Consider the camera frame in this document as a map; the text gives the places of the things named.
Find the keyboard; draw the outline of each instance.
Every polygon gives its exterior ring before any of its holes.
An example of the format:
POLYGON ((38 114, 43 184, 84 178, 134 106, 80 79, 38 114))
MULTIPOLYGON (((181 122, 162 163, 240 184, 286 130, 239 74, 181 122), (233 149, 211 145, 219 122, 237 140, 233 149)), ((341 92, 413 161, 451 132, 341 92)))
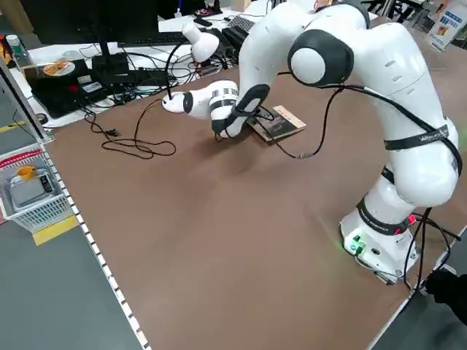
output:
POLYGON ((232 28, 232 27, 240 27, 247 33, 250 32, 251 28, 256 24, 256 22, 253 22, 251 20, 248 20, 246 18, 241 17, 241 15, 238 15, 228 23, 227 28, 232 28))
POLYGON ((175 46, 185 40, 181 31, 162 31, 154 39, 119 42, 118 47, 175 46))

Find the table surface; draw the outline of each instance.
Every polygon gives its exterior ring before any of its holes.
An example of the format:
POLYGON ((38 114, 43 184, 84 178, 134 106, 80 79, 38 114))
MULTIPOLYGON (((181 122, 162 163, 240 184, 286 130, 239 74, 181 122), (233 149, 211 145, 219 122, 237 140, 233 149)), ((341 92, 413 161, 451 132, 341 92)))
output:
MULTIPOLYGON (((465 53, 436 54, 418 41, 444 111, 462 132, 465 53)), ((215 79, 238 81, 238 71, 184 89, 215 79)), ((316 147, 330 93, 277 78, 265 105, 281 104, 308 125, 283 142, 288 150, 316 147)), ((99 122, 130 136, 157 97, 104 112, 99 122)), ((311 160, 290 159, 248 131, 217 143, 209 121, 160 106, 148 112, 139 138, 173 141, 172 157, 144 161, 103 150, 83 121, 55 136, 47 149, 153 349, 364 349, 408 296, 403 284, 386 287, 341 247, 339 220, 387 159, 365 96, 336 99, 325 146, 311 160)), ((459 231, 466 193, 463 176, 433 218, 459 231)), ((442 237, 429 233, 425 267, 442 248, 442 237)))

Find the plastic basket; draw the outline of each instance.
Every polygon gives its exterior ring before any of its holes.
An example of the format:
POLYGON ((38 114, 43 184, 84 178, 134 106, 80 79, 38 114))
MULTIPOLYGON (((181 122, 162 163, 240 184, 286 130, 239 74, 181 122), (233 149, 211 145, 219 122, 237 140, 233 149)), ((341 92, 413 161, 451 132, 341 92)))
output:
POLYGON ((48 168, 50 174, 53 174, 47 158, 37 144, 0 156, 0 209, 6 220, 12 220, 29 232, 35 233, 66 219, 72 215, 72 210, 55 177, 52 176, 52 186, 58 194, 16 212, 13 209, 11 197, 6 191, 6 183, 18 167, 26 165, 48 168))

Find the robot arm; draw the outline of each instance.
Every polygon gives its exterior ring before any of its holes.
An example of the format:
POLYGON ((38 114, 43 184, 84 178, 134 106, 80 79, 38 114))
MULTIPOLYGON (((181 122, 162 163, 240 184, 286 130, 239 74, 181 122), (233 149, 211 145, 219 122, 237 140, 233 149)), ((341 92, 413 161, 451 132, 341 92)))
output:
POLYGON ((448 201, 458 181, 459 165, 451 150, 431 138, 447 137, 458 147, 458 133, 443 115, 428 67, 410 33, 398 23, 368 27, 368 13, 358 5, 340 3, 309 15, 293 3, 280 4, 253 27, 242 46, 238 95, 236 85, 223 82, 215 86, 214 94, 209 87, 199 100, 217 135, 236 136, 287 64, 295 79, 310 87, 341 84, 355 74, 368 91, 397 102, 438 129, 437 135, 428 135, 394 106, 371 100, 389 162, 377 183, 343 218, 341 233, 348 252, 378 270, 378 276, 395 282, 404 274, 406 257, 407 268, 417 260, 410 243, 410 214, 416 207, 448 201))

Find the gray floor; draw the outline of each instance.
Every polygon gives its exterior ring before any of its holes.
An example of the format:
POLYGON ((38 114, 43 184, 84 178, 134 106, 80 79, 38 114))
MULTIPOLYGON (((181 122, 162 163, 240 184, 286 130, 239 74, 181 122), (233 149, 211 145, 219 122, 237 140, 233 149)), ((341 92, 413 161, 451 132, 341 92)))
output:
MULTIPOLYGON (((8 97, 4 93, 0 93, 0 127, 6 125, 14 125, 13 114, 15 108, 12 103, 8 100, 8 97)), ((35 139, 28 135, 21 128, 16 128, 6 133, 0 133, 0 155, 11 152, 15 149, 28 146, 34 143, 35 139)))
POLYGON ((0 226, 0 347, 140 350, 80 227, 36 246, 0 226))
MULTIPOLYGON (((467 236, 454 245, 449 265, 467 273, 467 236)), ((414 297, 409 307, 391 324, 374 350, 467 349, 467 326, 445 305, 431 297, 414 297)))

